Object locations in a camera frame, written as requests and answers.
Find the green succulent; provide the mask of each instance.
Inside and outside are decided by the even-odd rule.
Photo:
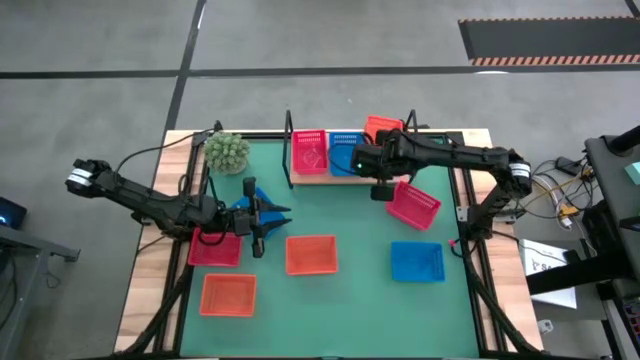
[[[218,174],[237,174],[249,163],[249,142],[237,134],[217,132],[204,145],[207,164]]]

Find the wooden board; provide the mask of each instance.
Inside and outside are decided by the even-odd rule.
[[[167,132],[165,144],[176,141],[181,137],[193,133],[195,130],[177,130]],[[421,132],[446,132],[458,131],[464,135],[465,144],[471,146],[491,147],[491,137],[487,129],[430,129],[420,130]],[[264,131],[253,130],[238,132],[274,132],[281,131]],[[182,141],[175,146],[166,148],[162,151],[160,163],[158,165],[157,175],[154,183],[154,189],[168,195],[177,194],[177,184],[180,176],[187,169],[187,160],[189,158],[191,140]],[[199,174],[202,169],[202,156],[198,157],[198,165],[196,166],[196,176],[194,189],[198,189],[197,183],[200,179]],[[471,178],[476,194],[477,201],[482,201],[489,191],[495,185],[495,180],[486,172],[472,171]],[[464,182],[462,172],[456,170],[456,180],[458,182],[458,192],[462,205],[468,204],[465,195]],[[513,227],[505,224],[494,225],[496,230],[513,234]],[[144,246],[154,239],[158,238],[159,232],[155,227],[147,227],[142,232],[140,247]],[[498,302],[511,319],[513,324],[518,328],[522,335],[538,349],[542,349],[542,339],[538,332],[537,321],[533,311],[533,304],[529,295],[524,270],[520,261],[520,254],[517,244],[506,237],[494,236],[487,241],[487,251],[489,254],[489,262],[493,275],[493,281],[496,288]],[[171,242],[169,240],[160,241],[138,255],[131,281],[129,284],[129,292],[125,303],[120,329],[116,338],[115,351],[123,350],[133,343],[138,334],[144,330],[155,312],[160,306],[162,299],[162,291],[164,288],[164,280],[167,274],[167,265],[171,254]],[[182,263],[187,256],[186,251],[182,251]],[[476,269],[481,273],[481,269],[477,263],[477,255],[474,255]],[[173,334],[175,332],[175,318],[177,306],[171,312],[169,317],[165,348],[169,350],[172,346]],[[488,349],[497,349],[495,339],[493,338],[493,328],[491,323],[491,315],[486,306],[481,306],[482,319],[484,323],[485,333],[487,336]]]

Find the blue object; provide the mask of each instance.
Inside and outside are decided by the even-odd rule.
[[[265,194],[264,191],[262,191],[262,189],[260,189],[259,187],[256,187],[256,196],[259,199],[272,203],[271,200],[269,200],[269,197],[267,196],[267,194]],[[234,202],[231,205],[231,207],[232,208],[249,207],[249,198],[247,198],[246,196],[243,196],[242,199]],[[284,215],[282,215],[282,213],[277,211],[265,211],[260,213],[260,225],[264,225],[265,223],[268,223],[270,221],[276,221],[276,220],[282,220],[282,219],[284,219]],[[274,232],[280,230],[281,227],[277,227],[269,231],[267,233],[267,236],[264,237],[264,239],[267,240],[271,235],[273,235]]]
[[[364,144],[361,132],[329,133],[329,160],[333,176],[353,176],[351,170],[351,155],[357,144]]]
[[[443,282],[442,245],[416,241],[391,243],[391,275],[402,282]]]
[[[634,184],[640,185],[640,162],[633,163],[624,168]]]

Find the green table surface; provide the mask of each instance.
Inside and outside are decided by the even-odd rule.
[[[369,186],[307,185],[290,190],[282,168],[282,142],[251,141],[250,165],[234,176],[214,175],[228,205],[242,196],[242,178],[255,176],[270,199],[292,209],[293,221],[266,241],[262,259],[245,237],[237,268],[196,267],[180,354],[271,357],[477,357],[478,348],[464,266],[448,249],[458,236],[449,172],[429,167],[414,185],[442,202],[428,231],[392,217],[369,199]],[[287,236],[333,234],[339,271],[288,276]],[[443,245],[444,283],[401,283],[391,278],[391,242]],[[250,318],[199,314],[204,276],[255,274]]]

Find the pink basket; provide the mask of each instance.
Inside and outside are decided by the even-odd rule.
[[[324,174],[329,168],[324,130],[293,132],[293,171],[300,175]]]
[[[418,230],[427,230],[440,209],[440,200],[404,181],[398,182],[387,211]]]
[[[220,245],[207,246],[198,240],[200,228],[193,231],[187,262],[194,266],[237,267],[242,256],[242,238],[227,233]],[[211,243],[220,240],[222,233],[203,234],[202,240]]]

